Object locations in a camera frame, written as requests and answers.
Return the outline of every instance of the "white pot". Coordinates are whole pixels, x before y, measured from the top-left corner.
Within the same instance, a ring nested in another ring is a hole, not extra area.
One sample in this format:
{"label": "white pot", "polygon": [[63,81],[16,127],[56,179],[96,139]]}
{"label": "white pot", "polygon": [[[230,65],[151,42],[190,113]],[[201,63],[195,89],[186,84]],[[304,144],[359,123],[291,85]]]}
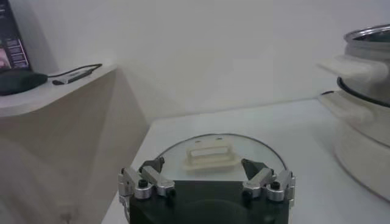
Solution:
{"label": "white pot", "polygon": [[335,141],[335,154],[349,174],[390,201],[390,147],[342,122]]}
{"label": "white pot", "polygon": [[390,108],[345,91],[321,95],[319,100],[336,117],[383,144],[390,145]]}
{"label": "white pot", "polygon": [[319,66],[341,78],[352,91],[390,104],[390,24],[356,30],[344,39],[344,55]]}

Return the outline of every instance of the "screw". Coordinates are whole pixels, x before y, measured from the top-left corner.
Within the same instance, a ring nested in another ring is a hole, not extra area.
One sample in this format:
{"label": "screw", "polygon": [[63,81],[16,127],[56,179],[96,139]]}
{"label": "screw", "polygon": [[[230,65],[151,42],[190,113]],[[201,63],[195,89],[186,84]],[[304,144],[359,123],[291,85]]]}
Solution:
{"label": "screw", "polygon": [[279,182],[274,181],[274,182],[271,183],[271,189],[272,190],[279,190],[279,188],[280,188],[280,183]]}
{"label": "screw", "polygon": [[147,180],[140,179],[140,180],[138,181],[138,187],[139,187],[139,188],[145,188],[145,187],[147,187]]}
{"label": "screw", "polygon": [[176,190],[175,189],[171,189],[170,191],[168,191],[168,195],[169,195],[169,197],[175,197],[176,196]]}
{"label": "screw", "polygon": [[248,203],[252,200],[253,194],[251,191],[243,191],[243,200]]}

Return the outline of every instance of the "wooden shelf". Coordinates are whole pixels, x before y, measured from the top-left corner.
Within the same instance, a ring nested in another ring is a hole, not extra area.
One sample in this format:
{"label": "wooden shelf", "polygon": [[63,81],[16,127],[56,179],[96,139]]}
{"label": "wooden shelf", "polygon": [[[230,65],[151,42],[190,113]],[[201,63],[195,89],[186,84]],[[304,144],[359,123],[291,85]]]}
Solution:
{"label": "wooden shelf", "polygon": [[91,75],[67,85],[53,85],[51,80],[45,84],[15,95],[0,96],[0,117],[16,116],[43,108],[88,83],[111,73],[116,65],[103,65]]}

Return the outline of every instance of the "black cable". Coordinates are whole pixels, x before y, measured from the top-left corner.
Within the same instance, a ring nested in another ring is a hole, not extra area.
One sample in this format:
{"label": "black cable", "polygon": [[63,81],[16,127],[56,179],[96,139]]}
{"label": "black cable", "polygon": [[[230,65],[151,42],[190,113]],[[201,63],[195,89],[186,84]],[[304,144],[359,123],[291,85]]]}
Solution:
{"label": "black cable", "polygon": [[81,70],[83,68],[89,68],[89,67],[94,67],[94,68],[89,69],[90,72],[93,72],[93,71],[97,70],[98,68],[100,68],[101,66],[103,66],[103,64],[85,65],[85,66],[81,66],[81,67],[75,68],[73,70],[70,70],[70,71],[67,71],[67,72],[64,72],[64,73],[61,73],[61,74],[58,74],[58,75],[50,75],[50,76],[48,76],[48,78],[60,77],[60,76],[67,75],[69,73]]}
{"label": "black cable", "polygon": [[333,90],[331,90],[331,91],[326,91],[326,92],[324,92],[324,93],[321,93],[321,95],[323,96],[323,95],[330,94],[330,93],[334,93],[334,91],[333,91]]}
{"label": "black cable", "polygon": [[368,101],[370,103],[374,103],[374,104],[377,104],[379,106],[383,106],[383,107],[390,107],[390,103],[387,103],[387,102],[384,102],[384,101],[381,101],[381,100],[377,100],[377,99],[374,99],[374,98],[371,98],[369,96],[365,96],[361,93],[358,93],[356,92],[355,90],[349,88],[345,83],[344,81],[342,80],[342,78],[338,77],[337,79],[337,84],[338,86],[344,90],[345,92],[357,97],[357,98],[360,98],[361,100],[365,100],[365,101]]}

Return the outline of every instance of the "white tabletop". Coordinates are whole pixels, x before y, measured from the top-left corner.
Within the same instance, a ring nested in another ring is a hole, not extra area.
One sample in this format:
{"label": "white tabletop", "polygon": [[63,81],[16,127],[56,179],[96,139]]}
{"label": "white tabletop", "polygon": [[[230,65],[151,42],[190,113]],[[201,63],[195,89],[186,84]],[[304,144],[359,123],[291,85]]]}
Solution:
{"label": "white tabletop", "polygon": [[[297,177],[292,223],[389,223],[390,203],[346,174],[332,153],[338,121],[317,100],[155,121],[132,167],[154,159],[184,139],[206,133],[236,133],[274,148]],[[103,224],[126,224],[116,195]]]}

